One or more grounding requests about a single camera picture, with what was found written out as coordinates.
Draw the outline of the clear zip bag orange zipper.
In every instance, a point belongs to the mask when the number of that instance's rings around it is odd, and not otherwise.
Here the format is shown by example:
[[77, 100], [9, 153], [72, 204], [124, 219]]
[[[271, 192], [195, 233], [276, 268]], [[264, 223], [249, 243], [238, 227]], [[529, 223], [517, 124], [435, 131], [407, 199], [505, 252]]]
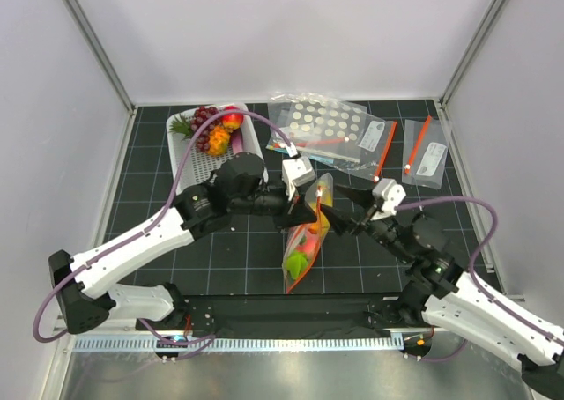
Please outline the clear zip bag orange zipper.
[[305, 278], [321, 250], [330, 230], [329, 220], [323, 215], [322, 205], [333, 205], [333, 177], [323, 174], [307, 191], [306, 205], [315, 213], [315, 221], [291, 228], [288, 232], [282, 271], [286, 294]]

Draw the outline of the green toy pepper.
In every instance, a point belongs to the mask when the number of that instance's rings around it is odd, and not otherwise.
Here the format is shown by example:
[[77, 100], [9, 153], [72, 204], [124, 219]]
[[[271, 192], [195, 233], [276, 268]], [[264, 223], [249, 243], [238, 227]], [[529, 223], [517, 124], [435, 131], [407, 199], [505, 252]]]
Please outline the green toy pepper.
[[304, 252], [294, 250], [287, 258], [285, 270], [292, 280], [297, 280], [301, 273], [308, 267], [308, 255]]

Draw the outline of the pink toy peach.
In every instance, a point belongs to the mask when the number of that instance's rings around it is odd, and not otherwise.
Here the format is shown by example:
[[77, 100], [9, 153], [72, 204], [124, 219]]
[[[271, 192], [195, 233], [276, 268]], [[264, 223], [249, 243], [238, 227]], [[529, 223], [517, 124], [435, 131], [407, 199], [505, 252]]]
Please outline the pink toy peach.
[[307, 255], [314, 255], [319, 248], [319, 239], [317, 237], [307, 237], [301, 243], [301, 250]]

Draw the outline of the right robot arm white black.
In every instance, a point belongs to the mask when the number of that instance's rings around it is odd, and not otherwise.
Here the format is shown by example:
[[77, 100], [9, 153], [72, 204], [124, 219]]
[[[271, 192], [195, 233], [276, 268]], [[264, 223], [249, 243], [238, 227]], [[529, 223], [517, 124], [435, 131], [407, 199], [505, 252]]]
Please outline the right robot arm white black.
[[[363, 211], [353, 215], [323, 205], [335, 232], [365, 233], [409, 266], [408, 285], [396, 300], [374, 311], [376, 320], [446, 329], [518, 370], [533, 391], [549, 399], [563, 397], [563, 328], [521, 307], [475, 271], [478, 256], [498, 226], [490, 204], [469, 196], [407, 204], [404, 188], [393, 179], [384, 179], [373, 189], [340, 186], [338, 191]], [[490, 230], [467, 257], [426, 212], [445, 203], [476, 204], [490, 213]]]

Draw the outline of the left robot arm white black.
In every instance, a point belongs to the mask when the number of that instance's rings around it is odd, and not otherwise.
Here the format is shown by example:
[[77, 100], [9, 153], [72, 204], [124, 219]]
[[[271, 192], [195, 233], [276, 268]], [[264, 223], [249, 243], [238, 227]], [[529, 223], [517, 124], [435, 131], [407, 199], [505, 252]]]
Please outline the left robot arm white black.
[[227, 227], [236, 215], [269, 216], [278, 228], [315, 222], [314, 209], [305, 200], [316, 179], [309, 159], [284, 160], [277, 181], [265, 181], [264, 171], [259, 156], [238, 153], [128, 232], [80, 254], [59, 250], [51, 255], [53, 291], [48, 299], [57, 301], [66, 332], [86, 333], [108, 319], [153, 322], [176, 330], [188, 319], [189, 305], [174, 284], [124, 285], [122, 279]]

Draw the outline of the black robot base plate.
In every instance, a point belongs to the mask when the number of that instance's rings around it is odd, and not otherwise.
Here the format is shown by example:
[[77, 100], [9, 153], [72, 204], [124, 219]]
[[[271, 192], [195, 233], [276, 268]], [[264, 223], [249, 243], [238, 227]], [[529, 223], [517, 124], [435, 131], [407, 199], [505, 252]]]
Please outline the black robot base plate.
[[346, 339], [427, 329], [415, 307], [397, 293], [191, 295], [178, 312], [149, 324], [157, 331], [191, 330], [196, 337]]

